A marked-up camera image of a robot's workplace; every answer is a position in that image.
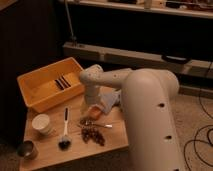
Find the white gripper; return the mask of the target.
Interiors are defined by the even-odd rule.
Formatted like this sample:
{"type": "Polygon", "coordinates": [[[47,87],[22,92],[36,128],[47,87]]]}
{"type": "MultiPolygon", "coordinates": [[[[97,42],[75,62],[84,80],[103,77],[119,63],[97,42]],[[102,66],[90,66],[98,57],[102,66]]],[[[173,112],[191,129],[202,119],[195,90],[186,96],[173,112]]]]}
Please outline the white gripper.
{"type": "Polygon", "coordinates": [[[81,114],[84,114],[93,104],[100,102],[100,87],[97,85],[85,85],[81,114]]]}

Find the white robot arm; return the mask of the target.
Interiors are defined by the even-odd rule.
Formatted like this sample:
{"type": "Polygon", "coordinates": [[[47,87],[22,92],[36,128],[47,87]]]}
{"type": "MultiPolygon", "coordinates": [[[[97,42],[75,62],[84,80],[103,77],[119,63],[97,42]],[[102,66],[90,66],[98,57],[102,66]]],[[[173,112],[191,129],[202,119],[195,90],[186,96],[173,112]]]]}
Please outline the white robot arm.
{"type": "Polygon", "coordinates": [[[80,72],[88,106],[103,102],[102,86],[121,91],[129,150],[135,171],[185,171],[170,99],[179,91],[168,70],[131,68],[105,72],[93,65],[80,72]]]}

